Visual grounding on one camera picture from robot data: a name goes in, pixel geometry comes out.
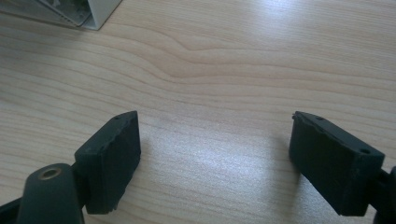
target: table surface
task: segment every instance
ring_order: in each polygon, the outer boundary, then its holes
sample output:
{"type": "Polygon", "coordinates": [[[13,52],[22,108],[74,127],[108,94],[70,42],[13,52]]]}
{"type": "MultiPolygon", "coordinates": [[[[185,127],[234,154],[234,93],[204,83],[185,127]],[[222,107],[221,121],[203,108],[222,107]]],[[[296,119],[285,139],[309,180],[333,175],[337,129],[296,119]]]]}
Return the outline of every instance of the table surface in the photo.
{"type": "Polygon", "coordinates": [[[372,223],[290,163],[294,111],[396,164],[396,2],[124,0],[100,31],[0,15],[0,204],[137,110],[141,162],[86,223],[372,223]]]}

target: light wood surface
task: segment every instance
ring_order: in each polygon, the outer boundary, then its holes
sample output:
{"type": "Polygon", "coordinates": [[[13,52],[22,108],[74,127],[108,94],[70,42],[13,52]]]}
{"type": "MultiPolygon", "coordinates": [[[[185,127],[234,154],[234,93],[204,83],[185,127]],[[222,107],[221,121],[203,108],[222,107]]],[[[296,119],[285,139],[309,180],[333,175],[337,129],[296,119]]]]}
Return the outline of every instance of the light wood surface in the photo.
{"type": "Polygon", "coordinates": [[[0,14],[0,204],[137,110],[142,160],[86,223],[372,223],[339,217],[288,157],[318,114],[396,165],[396,2],[123,0],[98,32],[0,14]]]}

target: wooden table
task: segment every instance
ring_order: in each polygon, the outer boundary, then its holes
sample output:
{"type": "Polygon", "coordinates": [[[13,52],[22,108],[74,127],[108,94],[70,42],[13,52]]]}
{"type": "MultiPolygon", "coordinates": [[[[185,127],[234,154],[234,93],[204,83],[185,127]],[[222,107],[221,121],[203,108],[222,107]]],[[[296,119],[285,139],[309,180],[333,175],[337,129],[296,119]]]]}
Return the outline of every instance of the wooden table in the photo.
{"type": "Polygon", "coordinates": [[[142,160],[93,223],[372,223],[291,165],[294,111],[396,164],[396,2],[124,0],[98,32],[0,15],[0,204],[137,110],[142,160]]]}

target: wood grain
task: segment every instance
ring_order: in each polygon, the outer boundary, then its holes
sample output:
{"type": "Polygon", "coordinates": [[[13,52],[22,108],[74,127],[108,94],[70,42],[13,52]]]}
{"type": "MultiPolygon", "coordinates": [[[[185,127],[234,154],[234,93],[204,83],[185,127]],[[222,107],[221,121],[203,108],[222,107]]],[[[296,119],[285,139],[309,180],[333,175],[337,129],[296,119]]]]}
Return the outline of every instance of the wood grain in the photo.
{"type": "Polygon", "coordinates": [[[321,115],[396,164],[396,2],[123,0],[98,32],[0,15],[0,204],[137,110],[142,161],[93,223],[372,223],[339,217],[288,157],[321,115]]]}

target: wooden tabletop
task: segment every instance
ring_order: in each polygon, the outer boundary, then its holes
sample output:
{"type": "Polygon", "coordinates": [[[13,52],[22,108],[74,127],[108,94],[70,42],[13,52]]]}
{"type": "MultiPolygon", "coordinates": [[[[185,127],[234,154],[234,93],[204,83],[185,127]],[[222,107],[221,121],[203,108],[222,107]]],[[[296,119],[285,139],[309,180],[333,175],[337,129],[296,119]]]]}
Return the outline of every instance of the wooden tabletop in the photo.
{"type": "Polygon", "coordinates": [[[372,223],[290,163],[294,111],[396,165],[396,2],[124,0],[100,31],[0,15],[0,204],[137,110],[142,159],[86,223],[372,223]]]}

